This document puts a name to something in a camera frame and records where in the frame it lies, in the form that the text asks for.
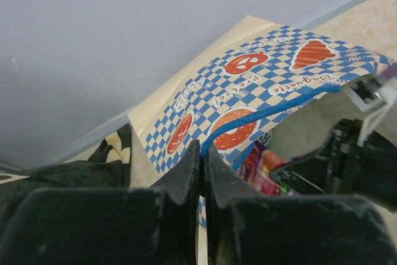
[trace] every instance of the colorful snack wrapper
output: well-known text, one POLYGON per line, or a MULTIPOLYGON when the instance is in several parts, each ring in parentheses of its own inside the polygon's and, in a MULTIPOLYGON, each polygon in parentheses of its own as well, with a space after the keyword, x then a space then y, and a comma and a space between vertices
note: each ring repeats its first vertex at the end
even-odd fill
POLYGON ((265 195, 297 195, 293 190, 278 185, 269 177, 271 170, 296 159, 290 158, 283 161, 260 141, 255 141, 254 148, 238 168, 237 173, 265 195))

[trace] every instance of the blue wire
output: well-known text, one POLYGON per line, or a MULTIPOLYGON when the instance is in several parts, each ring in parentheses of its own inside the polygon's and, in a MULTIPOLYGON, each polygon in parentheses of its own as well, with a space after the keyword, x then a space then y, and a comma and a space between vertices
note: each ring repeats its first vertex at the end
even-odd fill
POLYGON ((259 119, 263 119, 265 117, 274 115, 279 112, 283 112, 285 110, 291 109, 293 107, 302 105, 306 101, 309 101, 313 99, 315 96, 318 94, 321 94, 323 92, 331 92, 331 93, 337 93, 341 91, 342 88, 338 85, 324 85, 321 86, 317 89, 314 89, 306 94, 302 94, 301 96, 298 96, 297 98, 291 100, 291 101, 286 101, 281 104, 278 104, 273 107, 269 107, 264 110, 256 111, 254 113, 251 113, 249 115, 243 116, 239 119, 235 119, 228 124, 224 124, 221 127, 217 128, 211 135, 208 136, 208 138, 203 142, 202 147, 201 147, 201 152, 200 152, 200 159, 203 160, 204 156, 207 154, 207 151, 209 147, 211 146, 212 142, 218 138, 220 135, 223 133, 226 133, 230 130, 233 130, 235 128, 238 128, 242 125, 250 124, 251 122, 257 121, 259 119))

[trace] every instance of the white wall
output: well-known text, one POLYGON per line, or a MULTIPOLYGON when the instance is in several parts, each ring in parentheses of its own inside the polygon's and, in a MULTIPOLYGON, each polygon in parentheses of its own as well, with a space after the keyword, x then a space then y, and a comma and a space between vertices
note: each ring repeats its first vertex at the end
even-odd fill
POLYGON ((100 138, 246 14, 302 27, 349 1, 0 0, 0 156, 39 166, 100 138))

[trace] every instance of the tan paper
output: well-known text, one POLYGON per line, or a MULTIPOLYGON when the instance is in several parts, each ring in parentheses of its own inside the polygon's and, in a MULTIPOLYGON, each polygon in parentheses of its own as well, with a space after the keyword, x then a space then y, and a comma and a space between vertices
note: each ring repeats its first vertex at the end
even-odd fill
MULTIPOLYGON (((238 27, 247 22, 257 19, 247 18, 238 27)), ((138 134, 160 173, 179 161, 191 140, 203 142, 221 124, 320 86, 341 86, 358 76, 381 71, 391 61, 362 47, 270 22, 245 34, 236 35, 237 31, 230 30, 191 62, 184 77, 179 73, 181 81, 174 90, 170 92, 171 83, 167 92, 152 96, 164 104, 138 134)), ((297 109, 224 134, 215 145, 230 163, 297 109)), ((135 126, 136 119, 131 121, 135 126)))

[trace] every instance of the donut illustration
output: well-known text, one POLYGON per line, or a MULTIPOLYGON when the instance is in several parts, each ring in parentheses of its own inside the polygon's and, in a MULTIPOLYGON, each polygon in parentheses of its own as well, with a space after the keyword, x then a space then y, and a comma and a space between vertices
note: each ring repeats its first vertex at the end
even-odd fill
MULTIPOLYGON (((227 124, 234 119, 249 115, 253 112, 255 112, 255 110, 250 107, 235 108, 227 111, 213 123, 208 130, 208 135, 213 133, 218 127, 221 127, 222 125, 227 124)), ((242 142, 247 140, 252 135, 258 124, 259 121, 251 122, 250 124, 243 125, 220 135, 214 141, 215 147, 218 150, 228 150, 242 144, 242 142)))
POLYGON ((169 139, 167 145, 167 153, 169 155, 173 154, 185 140, 187 133, 189 132, 190 128, 192 127, 194 119, 193 111, 186 113, 185 117, 179 122, 179 125, 174 130, 174 133, 169 139))
POLYGON ((336 54, 332 52, 332 49, 324 41, 309 40, 295 53, 291 62, 291 69, 300 70, 335 56, 336 54))
POLYGON ((262 52, 240 55, 225 65, 223 71, 228 75, 243 74, 254 66, 265 62, 268 58, 262 52))

